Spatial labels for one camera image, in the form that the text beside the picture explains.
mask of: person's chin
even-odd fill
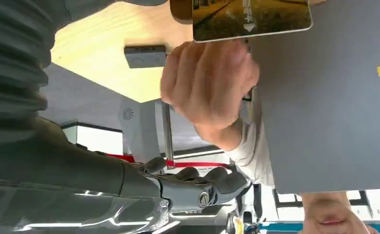
[[[310,205],[307,218],[311,218],[321,225],[342,225],[353,214],[350,208],[333,200],[319,200]]]
[[[355,230],[365,229],[349,206],[331,200],[313,203],[307,210],[306,219],[320,234],[354,234]]]

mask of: wooden table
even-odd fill
[[[138,6],[117,2],[59,30],[52,62],[138,102],[160,97],[162,67],[130,69],[124,47],[192,40],[192,25],[171,15],[170,2]]]

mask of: fan logo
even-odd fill
[[[123,112],[123,119],[126,121],[129,121],[133,118],[134,116],[134,111],[129,107],[127,109],[124,109]]]

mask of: metal pole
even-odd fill
[[[173,158],[173,142],[171,138],[171,122],[170,122],[170,108],[167,103],[162,105],[163,112],[163,129],[164,129],[164,146],[166,158],[174,163]],[[174,166],[167,166],[167,169],[174,169]]]

